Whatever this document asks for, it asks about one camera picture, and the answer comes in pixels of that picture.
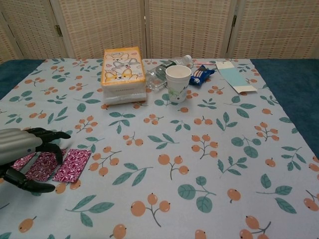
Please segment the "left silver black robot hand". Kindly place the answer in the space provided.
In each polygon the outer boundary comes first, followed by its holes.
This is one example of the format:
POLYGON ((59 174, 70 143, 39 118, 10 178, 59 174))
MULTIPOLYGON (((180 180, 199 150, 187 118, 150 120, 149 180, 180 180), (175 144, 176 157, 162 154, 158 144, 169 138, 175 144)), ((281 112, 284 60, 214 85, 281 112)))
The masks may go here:
POLYGON ((55 155, 55 162, 60 165, 63 159, 62 151, 52 141, 60 138, 69 139, 70 137, 65 132, 53 132, 41 127, 26 130, 19 128, 2 129, 0 131, 1 179, 29 192, 49 193, 54 191, 54 185, 27 179, 23 173, 12 168, 12 166, 18 159, 35 152, 53 153, 55 155))

